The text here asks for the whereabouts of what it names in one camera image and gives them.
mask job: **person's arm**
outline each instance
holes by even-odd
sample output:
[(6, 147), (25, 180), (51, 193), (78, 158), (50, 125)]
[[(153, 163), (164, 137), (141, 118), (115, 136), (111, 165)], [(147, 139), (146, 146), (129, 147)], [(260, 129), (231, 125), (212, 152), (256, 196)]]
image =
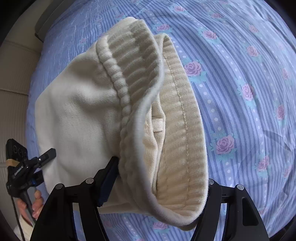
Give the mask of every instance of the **person's arm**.
[[(32, 204), (32, 209), (34, 210), (33, 217), (37, 219), (39, 217), (39, 214), (40, 214), (42, 208), (43, 208), (43, 198), (41, 197), (41, 192), (39, 190), (37, 190), (34, 195), (35, 195), (36, 199), (35, 199), (34, 203)], [(17, 206), (20, 211), (19, 219), (20, 219), (20, 225), (21, 225), (23, 233), (24, 233), (24, 237), (25, 237), (26, 241), (29, 241), (31, 238), (33, 227), (31, 225), (30, 220), (29, 220), (29, 218), (26, 214), (26, 211), (25, 211), (27, 208), (27, 205), (21, 199), (18, 199)], [(20, 240), (22, 240), (21, 234), (20, 234), (20, 229), (18, 226), (15, 227), (14, 233), (16, 234), (16, 236)]]

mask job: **fabric fold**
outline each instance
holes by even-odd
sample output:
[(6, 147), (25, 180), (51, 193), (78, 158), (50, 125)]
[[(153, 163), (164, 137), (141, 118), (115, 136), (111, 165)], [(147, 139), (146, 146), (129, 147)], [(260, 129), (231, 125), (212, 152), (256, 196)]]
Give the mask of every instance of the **fabric fold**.
[(118, 156), (120, 177), (100, 213), (138, 212), (193, 228), (207, 198), (207, 154), (193, 90), (166, 34), (117, 23), (78, 55), (35, 105), (48, 192), (77, 185)]

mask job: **black cable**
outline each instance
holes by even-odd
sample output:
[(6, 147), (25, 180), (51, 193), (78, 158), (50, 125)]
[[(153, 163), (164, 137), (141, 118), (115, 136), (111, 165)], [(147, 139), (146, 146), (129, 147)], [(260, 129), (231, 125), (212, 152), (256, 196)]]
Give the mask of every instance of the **black cable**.
[(10, 197), (11, 197), (11, 201), (12, 201), (12, 205), (13, 205), (13, 210), (15, 212), (15, 217), (17, 219), (17, 225), (19, 226), (19, 229), (20, 229), (20, 235), (22, 236), (22, 241), (26, 241), (24, 233), (22, 231), (22, 227), (20, 226), (20, 221), (19, 221), (19, 218), (18, 218), (18, 215), (17, 215), (17, 209), (15, 207), (15, 202), (13, 200), (13, 197), (12, 196), (10, 196)]

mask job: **mattress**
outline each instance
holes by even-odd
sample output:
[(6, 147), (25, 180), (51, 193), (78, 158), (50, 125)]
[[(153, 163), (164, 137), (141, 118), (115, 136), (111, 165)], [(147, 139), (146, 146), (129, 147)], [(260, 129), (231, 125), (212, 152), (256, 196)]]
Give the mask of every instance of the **mattress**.
[[(269, 236), (275, 234), (296, 214), (296, 40), (263, 0), (76, 0), (48, 31), (32, 76), (30, 157), (38, 155), (38, 96), (127, 16), (170, 36), (203, 118), (210, 178), (230, 187), (243, 184)], [(215, 240), (222, 238), (225, 214), (222, 205)], [(79, 214), (75, 219), (83, 240)], [(139, 214), (106, 214), (102, 221), (110, 240), (190, 240), (193, 234)]]

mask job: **bed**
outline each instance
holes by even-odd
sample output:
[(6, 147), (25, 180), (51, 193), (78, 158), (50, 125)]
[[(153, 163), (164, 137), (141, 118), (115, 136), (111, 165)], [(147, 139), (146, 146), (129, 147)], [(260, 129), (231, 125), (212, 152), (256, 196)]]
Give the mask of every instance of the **bed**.
[[(210, 178), (230, 187), (243, 184), (273, 236), (296, 214), (296, 40), (263, 0), (74, 1), (47, 32), (32, 76), (29, 157), (38, 156), (38, 96), (127, 16), (172, 39), (203, 118)], [(222, 205), (215, 240), (222, 238), (225, 214)], [(110, 240), (190, 240), (193, 234), (140, 214), (105, 214), (102, 221)], [(78, 213), (75, 222), (82, 241)]]

